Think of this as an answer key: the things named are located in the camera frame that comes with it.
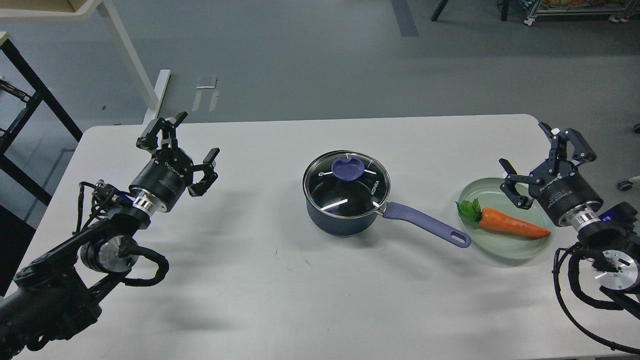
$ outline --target saucepan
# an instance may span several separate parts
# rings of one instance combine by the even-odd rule
[[[331,235],[357,234],[381,215],[409,222],[455,246],[471,245],[471,238],[462,231],[409,206],[387,202],[390,189],[389,174],[382,164],[355,151],[320,155],[303,178],[309,217]]]

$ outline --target caster wheel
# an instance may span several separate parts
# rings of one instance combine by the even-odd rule
[[[634,184],[627,179],[618,181],[618,190],[620,190],[621,192],[631,190],[632,187],[634,187]]]

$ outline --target gray floor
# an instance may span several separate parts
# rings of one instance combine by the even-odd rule
[[[598,159],[580,170],[605,207],[640,209],[640,185],[615,186],[640,174],[640,135],[630,130],[640,122],[640,21],[544,18],[529,28],[516,3],[501,22],[493,0],[451,0],[431,22],[437,2],[408,0],[419,36],[402,37],[390,0],[114,0],[150,77],[172,70],[162,116],[191,110],[202,76],[219,78],[220,97],[188,122],[528,113],[584,135]],[[97,13],[0,31],[82,130],[141,122],[145,105]],[[0,74],[20,85],[4,58]],[[0,127],[19,105],[0,94]],[[74,147],[43,108],[8,155],[53,191]],[[0,202],[37,225],[44,207],[31,209],[33,198],[4,174],[0,186]]]

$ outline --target orange carrot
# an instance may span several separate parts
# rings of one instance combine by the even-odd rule
[[[517,234],[528,238],[542,238],[550,234],[550,231],[544,227],[511,217],[496,209],[484,208],[480,211],[478,199],[473,202],[464,200],[462,203],[456,202],[456,204],[460,217],[477,222],[480,227],[487,230]]]

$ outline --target black metal frame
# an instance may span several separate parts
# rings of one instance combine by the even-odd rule
[[[0,296],[4,296],[36,231],[2,205],[0,229]]]
[[[36,108],[38,108],[38,106],[43,102],[48,105],[51,111],[53,111],[60,122],[78,142],[80,141],[83,133],[58,100],[53,96],[51,91],[49,91],[47,86],[44,85],[42,80],[40,80],[31,66],[29,66],[27,61],[22,57],[22,55],[20,55],[20,51],[16,49],[11,40],[8,38],[4,40],[4,42],[0,44],[0,50],[2,50],[13,66],[35,90],[33,95],[28,95],[27,93],[11,86],[7,82],[0,81],[0,90],[4,90],[13,96],[16,96],[25,103],[24,108],[16,116],[11,126],[7,130],[3,130],[2,136],[0,136],[0,170],[6,172],[13,180],[18,182],[40,202],[45,205],[49,205],[51,195],[24,171],[22,171],[16,164],[9,160],[6,157],[5,152],[29,121]]]
[[[440,3],[438,4],[438,7],[436,8],[436,11],[433,12],[433,15],[431,16],[431,21],[438,21],[438,18],[440,17],[440,14],[442,13],[442,10],[444,10],[444,7],[447,6],[447,3],[449,2],[449,0],[441,0]],[[507,15],[509,13],[509,2],[510,0],[503,0],[502,1],[502,6],[500,7],[500,20],[501,21],[507,21]]]

